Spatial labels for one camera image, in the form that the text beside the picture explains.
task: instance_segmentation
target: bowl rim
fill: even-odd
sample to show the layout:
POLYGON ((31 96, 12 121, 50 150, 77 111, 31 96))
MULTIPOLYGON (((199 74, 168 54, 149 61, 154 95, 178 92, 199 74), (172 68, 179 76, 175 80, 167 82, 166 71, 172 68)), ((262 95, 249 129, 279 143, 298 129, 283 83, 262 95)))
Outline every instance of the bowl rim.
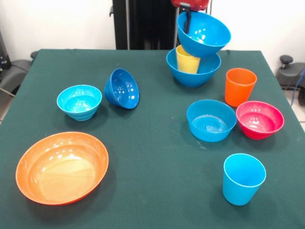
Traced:
POLYGON ((254 157, 254 156, 252 156, 252 155, 250 155, 250 154, 243 154, 243 153, 231 154, 231 155, 229 155, 229 156, 225 159, 225 161, 224 161, 224 173, 226 174, 226 176, 227 176, 232 182, 234 182, 234 183, 237 184, 238 186, 248 187, 248 188, 253 188, 253 187, 259 187, 259 186, 261 186, 261 185, 264 183, 264 181, 266 180, 266 177, 267 177, 267 171, 266 171, 266 168, 265 168, 265 166, 263 165, 263 163, 262 163, 260 160, 258 160, 256 157, 254 157), (246 156, 252 157, 252 158, 254 158, 255 160, 257 160, 257 161, 263 166, 264 172, 265 172, 265 173, 264 173, 265 176, 264 176, 264 179, 263 179, 263 181, 262 181, 261 183, 259 183, 259 184, 257 184, 257 185, 254 185, 254 186, 242 185, 242 184, 239 184, 239 183, 237 183, 236 181, 234 181, 234 180, 227 174, 227 171, 225 170, 225 163, 226 163, 226 161, 227 161, 230 157, 236 156, 236 155, 246 155, 246 156))
POLYGON ((78 200, 80 200, 80 199, 86 197, 88 194, 90 194, 90 193, 100 184, 100 182, 103 180, 103 178, 105 177, 105 175, 106 175, 106 173, 107 173, 108 167, 109 167, 109 155, 108 155, 108 151, 107 151, 107 148, 105 147, 105 145, 103 144, 103 142, 102 142, 101 140, 99 140, 98 138, 96 138, 96 137, 93 136, 93 135, 90 135, 90 134, 87 134, 87 133, 84 133, 84 132, 77 132, 77 131, 59 132, 59 133, 56 133, 56 134, 53 134, 53 135, 49 135, 49 136, 47 136, 47 137, 45 137, 45 138, 43 138, 43 139, 41 139, 41 140, 35 142, 33 145, 31 145, 31 146, 28 148, 28 150, 21 156, 21 158, 20 158, 20 160, 19 160, 19 162, 18 162, 18 164, 17 164, 16 172, 15 172, 15 180, 16 180, 16 183, 17 183, 17 186, 18 186, 18 189, 20 190, 20 192, 21 192, 26 198, 28 198, 28 199, 30 199, 30 200, 36 202, 36 203, 44 204, 44 205, 50 205, 50 206, 66 205, 66 204, 74 203, 74 202, 76 202, 76 201, 78 201, 78 200), (18 182, 18 173, 17 173, 17 172, 18 172, 18 168, 19 168, 19 166, 20 166, 20 163, 22 162, 22 160, 24 159, 24 157, 28 154, 28 152, 29 152, 34 146, 36 146, 37 144, 39 144, 40 142, 43 142, 43 141, 45 141, 46 139, 49 139, 49 138, 54 137, 54 136, 57 136, 57 135, 65 135, 65 134, 81 134, 81 135, 86 135, 86 136, 89 136, 89 137, 91 137, 91 138, 93 138, 93 139, 99 141, 99 142, 101 143, 101 145, 104 147, 105 152, 106 152, 106 154, 105 154, 105 155, 106 155, 106 158, 105 158, 105 160, 106 160, 106 169, 105 169, 104 173, 101 175, 101 177, 98 179, 98 182, 96 183, 96 185, 92 185, 92 187, 91 187, 88 191, 86 191, 84 194, 82 194, 81 197, 78 197, 78 198, 76 198, 76 199, 74 199, 74 200, 63 201, 63 202, 56 202, 56 203, 47 203, 47 202, 45 202, 45 201, 37 201, 37 200, 35 200, 34 198, 29 197, 28 195, 26 195, 25 192, 24 192, 24 190, 23 190, 22 188, 20 188, 20 184, 19 184, 19 182, 18 182))
POLYGON ((86 86, 86 87, 94 88, 94 89, 96 89, 96 90, 100 93, 100 95, 101 95, 101 98, 100 98, 100 100, 97 102, 97 104, 96 104, 94 107, 90 108, 90 110, 88 110, 88 111, 91 111, 91 110, 95 109, 97 106, 100 105, 100 103, 101 103, 101 101, 102 101, 102 97, 103 97, 102 92, 100 91, 100 89, 98 89, 97 87, 88 85, 88 84, 79 84, 79 85, 74 85, 74 86, 71 86, 71 87, 68 87, 68 88, 64 89, 64 90, 63 90, 62 92, 60 92, 60 94, 57 96, 57 99, 56 99, 57 106, 58 106, 63 112, 69 113, 69 114, 81 114, 81 113, 88 112, 88 111, 78 111, 78 112, 67 111, 66 109, 62 108, 62 107, 59 106, 59 104, 58 104, 59 97, 61 96, 62 93, 64 93, 65 91, 67 91, 67 90, 70 89, 70 88, 79 87, 79 86, 86 86))
POLYGON ((127 106, 123 105, 119 100, 117 100, 116 97, 115 97, 115 100, 120 104, 120 106, 124 107, 125 109, 134 109, 134 108, 138 105, 139 100, 140 100, 140 90, 139 90, 139 87, 138 87, 138 84, 137 84, 136 80, 134 79, 134 77, 133 77, 127 70, 125 70, 125 69, 123 69, 123 68, 117 68, 117 69, 115 69, 115 70, 111 73, 110 78, 109 78, 110 87, 111 87, 111 92, 112 92, 112 94, 113 94, 112 77, 113 77, 113 74, 114 74, 116 71, 118 71, 118 70, 123 70, 124 72, 126 72, 126 73, 129 74, 129 76, 132 78, 133 82, 135 83, 135 85, 136 85, 136 87, 137 87, 138 96, 137 96, 137 103, 135 104, 135 106, 132 106, 132 107, 127 107, 127 106))
POLYGON ((237 118, 237 120, 238 120, 238 123, 239 123, 240 125, 242 125, 243 127, 245 127, 247 130, 251 130, 251 131, 253 131, 253 132, 255 132, 255 133, 260 133, 260 134, 274 134, 274 133, 278 132, 280 129, 282 129, 283 126, 284 126, 284 124, 285 124, 284 115, 282 114, 282 112, 281 112, 279 109, 277 109, 275 106, 273 106, 273 105, 271 105, 271 104, 269 104, 269 103, 266 103, 266 102, 263 102, 263 101, 258 101, 258 100, 246 101, 246 102, 240 104, 240 105, 237 107, 237 109, 236 109, 236 118, 237 118), (279 128, 277 128, 277 129, 273 130, 273 131, 264 131, 264 132, 263 132, 263 131, 258 131, 258 130, 253 130, 253 129, 250 129, 250 128, 248 128, 247 126, 245 126, 245 125, 241 122, 241 120, 239 119, 239 117, 238 117, 238 111, 239 111, 239 109, 241 109, 241 106, 242 106, 242 105, 247 104, 247 103, 249 103, 249 104, 250 104, 250 103, 265 104, 265 105, 267 105, 267 106, 269 106, 269 107, 274 108, 274 109, 280 114, 280 116, 282 117, 282 124, 281 124, 281 126, 280 126, 279 128))
POLYGON ((190 109, 191 106, 193 106, 194 104, 196 104, 196 103, 202 103, 202 102, 217 102, 217 103, 219 103, 219 104, 221 104, 221 105, 225 105, 225 107, 226 107, 226 108, 229 108, 229 110, 232 111, 232 113, 233 113, 234 116, 235 116, 234 124, 233 124, 230 128, 226 129, 225 131, 218 132, 218 133, 211 133, 211 132, 209 132, 209 131, 205 131, 205 130, 199 129, 199 128, 196 127, 196 126, 193 126, 194 128, 196 128, 196 129, 198 129, 198 130, 200 130, 200 131, 203 131, 203 132, 206 132, 206 133, 210 133, 210 134, 214 134, 214 135, 215 135, 215 134, 223 134, 223 133, 226 133, 226 132, 230 132, 230 131, 235 127, 235 125, 236 125, 236 123, 237 123, 237 118, 236 118, 236 113, 235 113, 235 111, 234 111, 234 110, 232 109, 232 107, 230 107, 229 105, 227 105, 227 104, 225 104, 225 103, 223 103, 223 102, 221 102, 221 101, 215 100, 215 99, 202 99, 202 100, 198 100, 198 101, 192 103, 192 104, 187 108, 187 110, 186 110, 186 118, 187 118, 188 123, 190 123, 190 124, 192 123, 192 122, 190 121, 189 115, 188 115, 189 109, 190 109))
MULTIPOLYGON (((213 17, 213 16, 211 16, 211 15, 209 15, 209 14, 207 14, 207 13, 204 13, 204 12, 194 12, 194 11, 192 11, 191 13, 193 13, 193 14, 202 13, 202 14, 205 14, 207 17, 210 17, 210 18, 215 19, 216 21, 218 21, 218 22, 220 22, 222 25, 224 25, 225 28, 228 30, 228 32, 229 32, 229 34, 230 34, 230 37, 229 37, 229 40, 228 40, 227 43, 224 43, 224 44, 222 44, 222 45, 212 45, 212 44, 203 43, 203 45, 206 45, 206 46, 209 46, 209 47, 223 47, 223 46, 226 46, 226 45, 230 42, 230 40, 231 40, 231 38, 232 38, 231 32, 230 32, 229 28, 228 28, 222 21, 220 21, 219 19, 217 19, 217 18, 215 18, 215 17, 213 17)), ((186 14, 186 12, 183 12, 183 13, 181 13, 181 14, 178 15, 178 18, 177 18, 177 29, 178 29, 178 30, 181 30, 182 33, 183 33, 185 36, 188 36, 188 37, 189 37, 189 35, 186 34, 186 33, 184 32, 184 30, 180 27, 180 25, 179 25, 179 23, 178 23, 179 17, 180 17, 181 15, 183 15, 183 14, 186 14)))
POLYGON ((218 55, 218 53, 215 52, 215 53, 212 54, 212 55, 209 55, 209 56, 206 56, 206 57, 202 57, 203 59, 204 59, 204 58, 208 58, 208 57, 210 57, 210 56, 214 56, 214 55, 216 55, 216 56, 218 57, 218 59, 219 59, 219 64, 218 64, 218 66, 217 66, 214 70, 212 70, 212 71, 210 71, 210 72, 207 72, 207 73, 196 73, 196 74, 194 74, 194 73, 186 73, 186 72, 179 71, 177 68, 174 68, 174 67, 170 64, 170 62, 168 61, 168 58, 169 58, 170 53, 171 53, 171 52, 176 52, 175 50, 176 50, 176 47, 173 48, 172 50, 170 50, 170 51, 167 53, 167 55, 166 55, 166 62, 167 62, 167 64, 168 64, 171 68, 175 69, 176 71, 178 71, 178 72, 180 72, 180 73, 187 74, 187 75, 192 75, 192 76, 206 75, 206 74, 211 74, 211 73, 216 72, 216 71, 220 68, 220 66, 221 66, 221 58, 220 58, 220 56, 218 55))

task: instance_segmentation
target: dark blue bowl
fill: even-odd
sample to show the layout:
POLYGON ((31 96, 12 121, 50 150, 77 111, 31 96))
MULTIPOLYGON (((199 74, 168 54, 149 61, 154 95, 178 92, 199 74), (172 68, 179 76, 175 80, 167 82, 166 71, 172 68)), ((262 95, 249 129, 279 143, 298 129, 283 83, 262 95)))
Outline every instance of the dark blue bowl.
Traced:
POLYGON ((219 69, 220 56, 217 53, 201 58, 197 74, 185 73, 178 70, 176 50, 172 49, 166 56, 166 61, 174 77, 184 86, 198 87, 207 82, 219 69))
POLYGON ((190 31, 186 34, 186 13, 178 16, 178 37, 184 50, 192 56, 205 57, 221 50, 229 43, 229 29, 218 19, 202 12, 191 12, 190 31))
POLYGON ((133 109, 140 98, 138 85, 132 75, 125 69, 112 72, 104 88, 106 99, 115 106, 133 109))

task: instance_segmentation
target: white wall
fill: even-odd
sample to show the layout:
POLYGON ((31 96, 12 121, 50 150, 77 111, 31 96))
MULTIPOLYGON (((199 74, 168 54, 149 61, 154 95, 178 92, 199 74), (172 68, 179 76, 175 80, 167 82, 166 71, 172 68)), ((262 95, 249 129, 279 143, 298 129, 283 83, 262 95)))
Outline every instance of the white wall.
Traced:
POLYGON ((0 0, 0 30, 12 60, 49 49, 115 49, 112 0, 0 0))
MULTIPOLYGON (((0 0, 0 29, 12 60, 41 48, 115 49, 112 0, 0 0)), ((305 61, 305 1, 213 0, 212 15, 232 33, 227 49, 262 50, 305 61)))
POLYGON ((261 50, 274 72, 282 54, 305 62, 304 12, 303 0, 213 0, 212 6, 232 34, 225 48, 261 50))

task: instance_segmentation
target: floor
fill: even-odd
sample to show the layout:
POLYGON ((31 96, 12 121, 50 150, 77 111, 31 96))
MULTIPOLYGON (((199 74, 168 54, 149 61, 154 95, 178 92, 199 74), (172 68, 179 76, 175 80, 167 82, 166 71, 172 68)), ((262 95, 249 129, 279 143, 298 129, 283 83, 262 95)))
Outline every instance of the floor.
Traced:
MULTIPOLYGON (((286 91, 285 95, 286 95, 286 98, 289 101, 289 103, 291 103, 293 91, 286 91)), ((296 115, 297 119, 299 120, 300 125, 302 126, 302 128, 305 131, 305 106, 302 107, 299 105, 297 97, 298 97, 298 91, 295 93, 295 101, 294 101, 294 104, 292 105, 292 109, 295 112, 295 115, 296 115)), ((8 99, 5 101, 5 104, 0 107, 0 124, 1 124, 2 120, 4 119, 7 111, 9 110, 12 102, 13 102, 13 98, 8 97, 8 99)))

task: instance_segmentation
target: blue bowl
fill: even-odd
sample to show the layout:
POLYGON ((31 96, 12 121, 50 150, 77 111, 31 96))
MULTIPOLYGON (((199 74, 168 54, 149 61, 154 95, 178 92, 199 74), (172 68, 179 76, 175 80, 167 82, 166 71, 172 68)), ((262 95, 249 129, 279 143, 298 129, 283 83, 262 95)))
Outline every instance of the blue bowl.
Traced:
POLYGON ((77 120, 90 119, 101 104, 102 93, 90 85, 76 85, 63 90, 57 97, 57 106, 77 120))
POLYGON ((192 11, 191 16, 188 34, 183 31, 186 13, 181 13, 177 19, 178 37, 187 53, 205 57, 218 52, 229 43, 230 31, 221 21, 201 12, 192 11))
POLYGON ((166 56, 166 61, 172 74, 184 86, 198 87, 207 82, 219 69, 220 56, 216 53, 201 58, 197 74, 185 73, 178 70, 176 50, 172 49, 166 56))
POLYGON ((125 69, 112 72, 104 88, 106 99, 115 106, 133 109, 139 102, 139 89, 132 75, 125 69))
POLYGON ((186 112, 192 134, 205 142, 225 139, 236 124, 236 114, 227 104, 217 100, 200 100, 186 112))

